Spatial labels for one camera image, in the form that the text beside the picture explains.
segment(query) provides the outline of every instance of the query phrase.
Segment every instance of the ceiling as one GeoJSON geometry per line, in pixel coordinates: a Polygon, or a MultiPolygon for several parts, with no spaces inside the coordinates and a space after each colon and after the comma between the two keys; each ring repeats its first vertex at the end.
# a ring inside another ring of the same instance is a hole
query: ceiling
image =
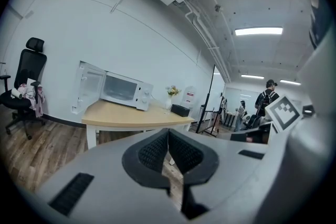
{"type": "Polygon", "coordinates": [[[215,11],[214,0],[189,1],[207,18],[205,25],[219,47],[231,81],[241,80],[240,74],[296,80],[313,52],[309,0],[216,0],[221,12],[215,11]],[[235,35],[237,28],[257,26],[284,29],[282,35],[235,35]]]}

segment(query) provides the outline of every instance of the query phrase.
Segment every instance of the white microwave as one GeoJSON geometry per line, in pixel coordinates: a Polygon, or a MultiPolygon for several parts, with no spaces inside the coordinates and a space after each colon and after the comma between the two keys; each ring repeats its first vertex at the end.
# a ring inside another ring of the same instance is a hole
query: white microwave
{"type": "Polygon", "coordinates": [[[147,110],[153,85],[80,62],[75,78],[72,112],[77,114],[99,98],[147,110]]]}

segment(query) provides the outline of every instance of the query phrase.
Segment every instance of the chair armrest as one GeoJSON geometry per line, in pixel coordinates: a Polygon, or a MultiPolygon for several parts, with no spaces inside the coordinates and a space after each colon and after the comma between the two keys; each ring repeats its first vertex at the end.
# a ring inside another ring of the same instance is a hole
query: chair armrest
{"type": "Polygon", "coordinates": [[[1,80],[5,80],[5,90],[6,90],[6,92],[8,91],[8,85],[7,85],[7,79],[9,79],[10,78],[10,75],[2,75],[2,76],[0,76],[0,79],[1,80]]]}
{"type": "Polygon", "coordinates": [[[35,89],[35,101],[36,101],[36,104],[38,103],[38,91],[37,91],[37,87],[41,84],[41,82],[39,81],[35,81],[35,82],[32,82],[30,85],[31,86],[34,86],[34,89],[35,89]]]}

